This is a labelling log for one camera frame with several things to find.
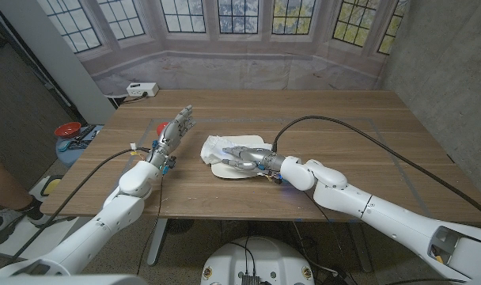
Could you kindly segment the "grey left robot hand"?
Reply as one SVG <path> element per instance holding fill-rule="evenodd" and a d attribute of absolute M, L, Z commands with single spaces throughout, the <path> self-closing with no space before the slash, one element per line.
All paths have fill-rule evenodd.
<path fill-rule="evenodd" d="M 156 146 L 150 151 L 146 161 L 160 167 L 170 154 L 180 145 L 181 139 L 196 124 L 192 117 L 193 106 L 183 108 L 174 120 L 171 120 L 161 131 Z"/>

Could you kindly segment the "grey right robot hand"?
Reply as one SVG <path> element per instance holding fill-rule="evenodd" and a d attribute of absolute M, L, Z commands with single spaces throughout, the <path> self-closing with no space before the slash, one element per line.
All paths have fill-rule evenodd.
<path fill-rule="evenodd" d="M 278 172 L 286 159 L 285 156 L 259 147 L 234 146 L 222 150 L 234 156 L 234 159 L 222 159 L 223 164 L 245 171 L 256 171 L 258 169 Z"/>

